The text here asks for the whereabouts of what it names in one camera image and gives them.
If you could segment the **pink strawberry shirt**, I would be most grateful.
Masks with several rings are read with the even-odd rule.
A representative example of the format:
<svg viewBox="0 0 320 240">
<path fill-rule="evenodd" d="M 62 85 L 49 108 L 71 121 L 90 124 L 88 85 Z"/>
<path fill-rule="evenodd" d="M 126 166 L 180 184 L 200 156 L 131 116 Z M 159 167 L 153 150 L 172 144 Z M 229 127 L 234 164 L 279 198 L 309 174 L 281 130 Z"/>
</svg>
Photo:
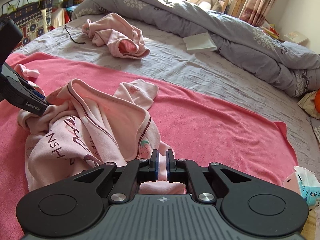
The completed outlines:
<svg viewBox="0 0 320 240">
<path fill-rule="evenodd" d="M 156 182 L 140 186 L 141 193 L 180 194 L 181 183 L 167 181 L 165 153 L 149 108 L 157 85 L 138 79 L 122 82 L 106 94 L 74 79 L 47 96 L 49 106 L 38 116 L 21 110 L 18 124 L 29 132 L 25 142 L 25 175 L 30 191 L 79 174 L 106 162 L 125 166 L 158 151 Z"/>
</svg>

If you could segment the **pink towel blanket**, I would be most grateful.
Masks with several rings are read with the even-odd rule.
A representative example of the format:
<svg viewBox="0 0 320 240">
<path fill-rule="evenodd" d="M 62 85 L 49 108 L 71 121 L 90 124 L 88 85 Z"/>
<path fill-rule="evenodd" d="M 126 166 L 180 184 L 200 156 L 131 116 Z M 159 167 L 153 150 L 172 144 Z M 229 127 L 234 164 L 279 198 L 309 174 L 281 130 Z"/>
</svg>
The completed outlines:
<svg viewBox="0 0 320 240">
<path fill-rule="evenodd" d="M 49 70 L 90 66 L 87 62 L 45 53 L 29 56 L 14 53 L 9 56 L 8 64 L 33 81 L 37 90 L 46 96 L 77 78 L 46 93 L 36 82 L 40 77 L 40 64 Z M 142 80 L 159 88 L 149 113 L 161 140 L 174 150 L 176 157 L 194 160 L 201 166 L 217 161 L 276 185 L 281 185 L 297 165 L 285 123 L 270 121 L 233 103 L 168 82 Z M 112 95 L 115 91 L 101 92 Z M 1 239 L 21 237 L 15 209 L 18 201 L 30 191 L 25 175 L 25 142 L 29 132 L 18 124 L 20 111 L 6 101 L 1 102 Z"/>
</svg>

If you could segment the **patterned fabric storage box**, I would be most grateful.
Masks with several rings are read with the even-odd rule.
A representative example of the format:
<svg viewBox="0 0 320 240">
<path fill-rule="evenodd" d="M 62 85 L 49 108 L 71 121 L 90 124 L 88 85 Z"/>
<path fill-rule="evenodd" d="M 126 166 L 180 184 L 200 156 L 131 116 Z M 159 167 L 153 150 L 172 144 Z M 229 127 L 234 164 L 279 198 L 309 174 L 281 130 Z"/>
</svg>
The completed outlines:
<svg viewBox="0 0 320 240">
<path fill-rule="evenodd" d="M 14 50 L 26 46 L 28 43 L 44 34 L 44 21 L 42 12 L 39 9 L 39 2 L 26 4 L 4 16 L 11 18 L 23 34 L 22 40 Z"/>
</svg>

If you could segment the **lilac butterfly bed sheet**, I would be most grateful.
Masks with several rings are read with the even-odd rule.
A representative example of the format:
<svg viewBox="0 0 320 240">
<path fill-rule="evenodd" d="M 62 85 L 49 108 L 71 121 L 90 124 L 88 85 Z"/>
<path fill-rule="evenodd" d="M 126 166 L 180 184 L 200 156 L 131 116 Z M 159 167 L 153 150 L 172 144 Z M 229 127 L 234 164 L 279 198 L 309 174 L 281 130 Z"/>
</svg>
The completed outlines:
<svg viewBox="0 0 320 240">
<path fill-rule="evenodd" d="M 142 78 L 166 81 L 193 91 L 220 98 L 254 111 L 272 121 L 287 125 L 287 136 L 298 163 L 319 173 L 319 145 L 308 115 L 289 97 L 249 72 L 230 63 L 218 53 L 189 54 L 183 40 L 140 21 L 132 24 L 142 30 L 150 55 L 142 60 L 112 57 L 107 47 L 95 46 L 81 31 L 81 17 L 58 27 L 19 49 L 23 55 L 36 52 L 68 60 L 88 62 L 90 66 L 58 67 L 39 65 L 37 84 L 50 93 L 77 78 L 90 86 L 113 93 L 121 82 Z"/>
</svg>

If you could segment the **pink strawberry pants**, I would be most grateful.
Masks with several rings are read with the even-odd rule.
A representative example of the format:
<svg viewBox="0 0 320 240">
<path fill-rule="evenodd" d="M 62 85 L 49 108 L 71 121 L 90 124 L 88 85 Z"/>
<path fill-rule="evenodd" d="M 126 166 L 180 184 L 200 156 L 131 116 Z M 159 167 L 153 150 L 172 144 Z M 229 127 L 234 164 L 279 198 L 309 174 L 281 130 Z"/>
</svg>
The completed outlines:
<svg viewBox="0 0 320 240">
<path fill-rule="evenodd" d="M 114 57 L 140 60 L 150 53 L 142 31 L 114 12 L 95 22 L 87 19 L 82 32 L 96 46 L 106 45 Z"/>
</svg>

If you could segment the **tissue pack box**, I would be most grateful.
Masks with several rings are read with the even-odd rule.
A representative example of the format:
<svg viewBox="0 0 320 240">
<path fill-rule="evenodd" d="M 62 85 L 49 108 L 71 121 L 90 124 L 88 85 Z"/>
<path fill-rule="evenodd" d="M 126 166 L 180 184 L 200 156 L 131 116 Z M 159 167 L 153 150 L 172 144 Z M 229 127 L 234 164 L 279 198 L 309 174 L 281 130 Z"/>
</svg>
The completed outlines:
<svg viewBox="0 0 320 240">
<path fill-rule="evenodd" d="M 318 207 L 320 184 L 315 174 L 301 166 L 293 169 L 295 171 L 283 181 L 283 187 L 301 195 L 310 210 Z"/>
</svg>

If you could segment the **white folded paper tissue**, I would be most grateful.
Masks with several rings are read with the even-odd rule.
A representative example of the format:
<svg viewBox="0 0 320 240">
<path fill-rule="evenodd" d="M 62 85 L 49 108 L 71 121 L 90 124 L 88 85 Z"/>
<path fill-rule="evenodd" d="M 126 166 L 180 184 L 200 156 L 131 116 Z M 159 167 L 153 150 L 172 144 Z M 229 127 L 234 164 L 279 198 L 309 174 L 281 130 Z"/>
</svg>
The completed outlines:
<svg viewBox="0 0 320 240">
<path fill-rule="evenodd" d="M 186 49 L 190 53 L 216 51 L 217 46 L 208 33 L 201 33 L 183 38 Z"/>
</svg>

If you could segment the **grey floral duvet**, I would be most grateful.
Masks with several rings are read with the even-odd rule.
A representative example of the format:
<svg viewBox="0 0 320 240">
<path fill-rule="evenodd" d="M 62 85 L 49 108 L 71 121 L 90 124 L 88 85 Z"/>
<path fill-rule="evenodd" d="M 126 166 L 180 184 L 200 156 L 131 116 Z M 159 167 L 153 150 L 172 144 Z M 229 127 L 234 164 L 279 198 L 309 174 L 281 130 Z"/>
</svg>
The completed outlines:
<svg viewBox="0 0 320 240">
<path fill-rule="evenodd" d="M 180 37 L 208 33 L 217 53 L 291 97 L 319 89 L 319 55 L 260 28 L 184 0 L 84 0 L 72 19 L 115 12 Z"/>
</svg>

